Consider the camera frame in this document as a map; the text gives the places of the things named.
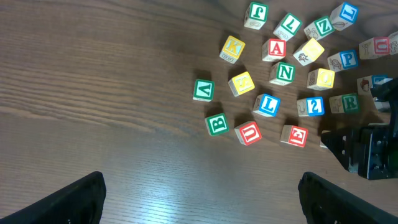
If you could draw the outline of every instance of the wood grain surface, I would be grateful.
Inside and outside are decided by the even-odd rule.
[[[398,29],[395,0],[352,0],[357,23],[322,39],[326,49],[297,66],[293,84],[271,85],[261,45],[287,12],[304,25],[330,15],[338,1],[260,1],[269,5],[260,31],[243,27],[243,0],[0,1],[0,218],[94,170],[108,189],[102,223],[306,223],[297,185],[312,171],[398,215],[398,180],[368,181],[346,172],[319,147],[320,132],[388,122],[388,114],[299,118],[296,100],[356,91],[356,79],[397,77],[397,56],[360,61],[339,72],[335,88],[306,88],[326,58]],[[234,34],[246,48],[236,65],[219,58]],[[228,78],[248,71],[256,89],[234,97]],[[211,103],[192,100],[196,78],[216,83]],[[276,118],[251,113],[257,95],[282,100]],[[263,139],[239,143],[230,131],[210,137],[207,114],[224,111],[229,128],[257,121]],[[308,128],[305,148],[279,142],[284,124]]]

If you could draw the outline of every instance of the toy block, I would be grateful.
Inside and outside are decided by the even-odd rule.
[[[308,130],[294,125],[285,125],[280,141],[294,146],[304,147],[307,142]]]
[[[373,37],[359,44],[360,59],[375,59],[390,54],[390,38]]]
[[[243,93],[247,93],[248,91],[254,89],[254,83],[253,80],[251,80],[249,72],[244,72],[233,77],[228,82],[228,85],[231,88],[234,96],[242,95]]]
[[[268,6],[258,2],[250,3],[246,10],[243,26],[259,30],[267,22]]]
[[[312,38],[315,40],[320,40],[334,32],[335,28],[331,24],[329,17],[324,16],[310,23],[310,25],[304,28],[304,31],[309,40]]]
[[[235,63],[241,56],[245,45],[243,41],[229,36],[220,52],[220,57],[229,63]]]
[[[248,121],[235,128],[239,142],[248,146],[262,139],[261,132],[255,121]]]
[[[278,113],[279,105],[280,99],[268,94],[261,94],[257,96],[253,112],[267,117],[275,117]]]
[[[217,136],[229,131],[228,122],[223,113],[206,118],[205,123],[210,136]]]
[[[278,62],[271,68],[271,73],[269,75],[269,82],[276,85],[288,85],[294,80],[295,66]]]
[[[286,41],[279,39],[269,39],[262,46],[262,60],[265,62],[275,62],[286,56]]]
[[[335,83],[335,72],[324,68],[316,69],[308,74],[307,88],[313,90],[328,90]]]
[[[193,90],[193,99],[210,102],[213,100],[214,88],[215,84],[213,81],[197,79]]]
[[[329,103],[332,113],[359,113],[359,100],[356,93],[333,96],[329,98]]]
[[[331,12],[330,21],[336,30],[342,31],[355,23],[358,14],[359,9],[356,6],[344,2]]]
[[[302,24],[303,22],[300,19],[288,13],[275,28],[274,35],[281,40],[288,41],[296,35]]]
[[[301,45],[301,47],[294,52],[293,57],[304,66],[316,61],[324,51],[325,49],[315,39],[311,39]]]
[[[388,38],[390,38],[390,54],[394,55],[398,53],[398,31],[392,33]]]
[[[299,116],[321,116],[325,114],[323,98],[321,96],[297,100]]]

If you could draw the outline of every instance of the yellow letter block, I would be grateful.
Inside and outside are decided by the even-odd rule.
[[[241,56],[244,46],[244,42],[229,36],[221,50],[220,57],[229,63],[235,63]]]
[[[244,72],[233,77],[228,84],[234,96],[242,95],[243,93],[247,93],[254,89],[254,83],[253,80],[251,80],[249,72]]]

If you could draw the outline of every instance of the letter block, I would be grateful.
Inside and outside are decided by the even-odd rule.
[[[268,94],[261,94],[257,96],[253,112],[267,117],[275,117],[278,113],[279,105],[280,99]]]
[[[330,21],[336,30],[342,31],[355,23],[358,14],[359,9],[356,6],[344,2],[331,12]]]
[[[335,83],[335,72],[324,68],[316,69],[308,74],[307,88],[313,90],[328,90]]]
[[[304,66],[316,61],[324,51],[325,49],[315,39],[311,39],[301,45],[301,47],[294,52],[293,57]]]
[[[243,41],[229,36],[226,39],[223,49],[221,49],[220,57],[229,63],[235,63],[241,56],[245,45]]]
[[[275,62],[286,56],[286,41],[279,39],[269,39],[262,46],[262,60],[265,62]]]
[[[359,44],[360,59],[375,59],[390,54],[390,38],[373,37]]]
[[[308,130],[294,125],[285,125],[280,141],[298,147],[304,147],[307,142]]]
[[[251,80],[249,72],[244,72],[240,75],[233,77],[228,82],[229,87],[232,90],[234,96],[242,95],[243,93],[247,93],[250,90],[254,89],[254,83]]]
[[[295,66],[278,62],[271,68],[271,73],[269,75],[269,82],[276,85],[288,85],[293,82],[295,74]]]
[[[325,114],[323,98],[321,96],[297,100],[299,116],[321,116]]]
[[[346,50],[328,57],[329,69],[340,72],[359,66],[355,50]]]
[[[288,13],[275,28],[274,35],[281,40],[288,41],[296,35],[302,24],[303,22],[300,19]]]
[[[304,28],[305,35],[309,40],[312,38],[315,40],[323,39],[334,31],[335,28],[331,24],[328,16],[317,19]]]
[[[358,94],[351,93],[329,98],[330,109],[332,113],[359,113]]]
[[[246,10],[243,26],[259,30],[267,22],[268,6],[258,2],[250,3]]]
[[[223,113],[206,118],[205,123],[210,136],[217,136],[229,131],[228,122]]]
[[[197,79],[193,89],[193,99],[210,102],[213,100],[214,88],[215,84],[213,81]]]
[[[262,139],[261,132],[255,121],[248,121],[235,128],[239,142],[248,146]]]

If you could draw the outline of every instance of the wooden table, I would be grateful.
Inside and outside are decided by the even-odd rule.
[[[319,147],[320,132],[388,122],[389,115],[299,118],[296,100],[356,91],[356,79],[388,73],[397,57],[360,61],[336,75],[335,88],[306,88],[326,58],[398,26],[394,0],[360,1],[355,25],[320,41],[323,55],[297,66],[288,86],[271,85],[261,45],[291,12],[304,25],[330,15],[338,1],[264,1],[260,31],[243,27],[242,0],[3,0],[0,2],[0,217],[94,170],[108,189],[102,223],[305,223],[297,185],[305,171],[398,215],[398,181],[368,181],[345,171]],[[228,34],[245,41],[236,65],[220,59]],[[248,71],[256,89],[235,98],[228,77]],[[216,83],[211,103],[192,100],[196,78]],[[255,97],[282,100],[276,118],[251,113]],[[204,118],[224,111],[229,128],[256,120],[263,139],[249,147],[234,131],[210,137]],[[284,124],[308,128],[305,148],[279,142]]]

